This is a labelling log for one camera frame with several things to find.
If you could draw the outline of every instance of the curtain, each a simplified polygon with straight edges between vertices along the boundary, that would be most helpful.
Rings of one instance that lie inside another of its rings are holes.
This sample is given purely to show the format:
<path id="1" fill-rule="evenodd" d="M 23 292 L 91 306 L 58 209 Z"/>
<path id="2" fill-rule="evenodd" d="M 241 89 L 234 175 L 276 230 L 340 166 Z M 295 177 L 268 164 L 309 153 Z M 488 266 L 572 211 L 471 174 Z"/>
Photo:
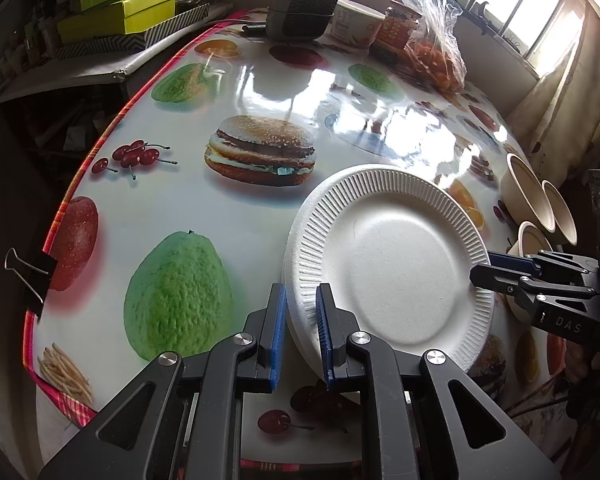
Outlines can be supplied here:
<path id="1" fill-rule="evenodd" d="M 573 47 L 507 124 L 538 179 L 556 187 L 600 162 L 600 19 L 591 6 Z"/>

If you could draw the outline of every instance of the speaker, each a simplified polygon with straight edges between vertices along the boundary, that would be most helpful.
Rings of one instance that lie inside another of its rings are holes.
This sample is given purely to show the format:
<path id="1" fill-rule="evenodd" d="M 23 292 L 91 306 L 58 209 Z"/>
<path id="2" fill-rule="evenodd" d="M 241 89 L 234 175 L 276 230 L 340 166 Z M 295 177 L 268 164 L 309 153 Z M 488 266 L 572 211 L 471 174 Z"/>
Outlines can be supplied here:
<path id="1" fill-rule="evenodd" d="M 338 0 L 271 0 L 267 36 L 277 41 L 310 41 L 327 29 Z"/>

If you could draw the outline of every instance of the white paper plate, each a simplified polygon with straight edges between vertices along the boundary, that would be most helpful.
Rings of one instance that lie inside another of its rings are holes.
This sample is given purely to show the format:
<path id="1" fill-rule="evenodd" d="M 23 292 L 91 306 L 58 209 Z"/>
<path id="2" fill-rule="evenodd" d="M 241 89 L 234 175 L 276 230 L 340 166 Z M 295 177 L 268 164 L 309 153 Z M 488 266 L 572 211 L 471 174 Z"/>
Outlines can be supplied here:
<path id="1" fill-rule="evenodd" d="M 435 184 L 395 166 L 349 168 L 307 197 L 291 227 L 283 264 L 290 331 L 321 375 L 315 288 L 328 282 L 362 330 L 413 354 L 439 348 L 467 371 L 494 301 L 469 271 L 488 261 L 470 218 Z"/>

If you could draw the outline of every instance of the plate rim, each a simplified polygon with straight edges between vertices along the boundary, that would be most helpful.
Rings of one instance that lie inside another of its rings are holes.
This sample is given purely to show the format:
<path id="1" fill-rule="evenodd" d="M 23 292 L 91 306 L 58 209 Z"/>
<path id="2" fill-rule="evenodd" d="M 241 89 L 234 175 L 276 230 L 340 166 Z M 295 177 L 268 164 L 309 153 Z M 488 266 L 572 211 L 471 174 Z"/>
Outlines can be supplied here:
<path id="1" fill-rule="evenodd" d="M 384 184 L 387 184 L 387 181 L 393 181 L 393 183 L 396 184 L 399 179 L 401 182 L 404 182 L 411 187 L 407 187 L 402 191 L 397 189 L 395 191 L 403 192 L 408 196 L 416 196 L 417 198 L 425 200 L 425 202 L 429 203 L 429 205 L 433 206 L 438 212 L 446 217 L 446 214 L 440 209 L 443 207 L 449 215 L 454 215 L 452 226 L 454 231 L 456 231 L 462 238 L 465 247 L 468 246 L 467 240 L 473 239 L 470 241 L 470 244 L 475 245 L 475 247 L 469 251 L 472 264 L 475 265 L 477 263 L 489 263 L 489 257 L 486 246 L 484 245 L 484 241 L 482 240 L 478 229 L 469 218 L 469 215 L 464 211 L 464 209 L 462 209 L 458 202 L 456 202 L 456 200 L 449 195 L 449 193 L 433 182 L 409 173 L 409 171 L 404 170 L 403 168 L 398 168 L 397 166 L 391 166 L 387 164 L 362 164 L 360 166 L 352 166 L 334 173 L 329 178 L 323 180 L 304 200 L 298 209 L 298 212 L 296 213 L 296 217 L 294 218 L 286 242 L 285 256 L 282 265 L 282 281 L 286 287 L 286 298 L 288 305 L 286 318 L 289 332 L 296 343 L 298 350 L 302 354 L 302 357 L 305 358 L 308 365 L 319 376 L 322 375 L 322 364 L 319 358 L 319 351 L 317 350 L 315 295 L 306 295 L 304 306 L 299 304 L 298 297 L 293 291 L 300 288 L 299 283 L 296 286 L 296 282 L 300 281 L 300 272 L 299 270 L 296 272 L 300 266 L 300 257 L 295 256 L 293 253 L 296 252 L 295 247 L 301 245 L 301 241 L 304 239 L 307 224 L 314 216 L 316 206 L 324 199 L 327 193 L 339 183 L 347 180 L 348 178 L 354 177 L 355 175 L 360 175 L 363 173 L 376 173 L 382 175 L 381 180 L 383 180 Z M 419 190 L 422 190 L 423 188 L 426 189 L 426 198 L 414 195 L 413 186 Z M 359 196 L 365 196 L 372 192 L 378 192 L 378 190 L 368 189 Z M 359 196 L 356 196 L 350 200 L 350 202 L 353 202 L 353 200 L 356 200 Z M 434 199 L 436 202 L 435 204 L 430 202 L 430 200 Z M 333 224 L 335 218 L 337 218 L 337 215 L 339 215 L 339 213 L 350 202 L 342 205 L 342 201 L 340 201 L 338 206 L 342 207 L 337 213 L 331 211 L 333 218 L 328 226 L 323 222 L 322 226 L 315 225 L 313 228 L 313 238 L 309 240 L 311 243 L 309 249 L 313 251 L 313 253 L 305 250 L 309 256 L 308 261 L 313 264 L 313 268 L 309 267 L 304 272 L 303 281 L 306 282 L 304 287 L 308 290 L 310 290 L 311 287 L 307 285 L 311 285 L 312 283 L 314 285 L 316 283 L 320 283 L 322 277 L 322 269 L 319 267 L 322 263 L 322 259 L 319 254 L 321 254 L 321 250 L 324 247 L 324 239 L 326 238 L 326 234 L 328 234 L 329 228 Z M 468 369 L 478 358 L 487 336 L 489 335 L 491 323 L 493 321 L 494 292 L 483 288 L 476 288 L 475 297 L 475 307 L 469 327 L 461 343 L 454 349 L 453 354 L 450 354 L 450 357 L 465 372 L 468 371 Z"/>

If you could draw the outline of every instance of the window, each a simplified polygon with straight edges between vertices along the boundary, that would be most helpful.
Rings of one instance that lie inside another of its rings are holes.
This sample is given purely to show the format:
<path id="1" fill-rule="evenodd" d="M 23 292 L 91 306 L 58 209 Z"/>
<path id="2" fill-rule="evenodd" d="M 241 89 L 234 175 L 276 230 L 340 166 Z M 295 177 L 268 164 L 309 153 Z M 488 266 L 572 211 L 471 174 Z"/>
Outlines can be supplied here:
<path id="1" fill-rule="evenodd" d="M 550 72 L 578 37 L 586 7 L 584 0 L 457 1 L 470 10 L 469 19 L 491 29 L 539 76 Z"/>

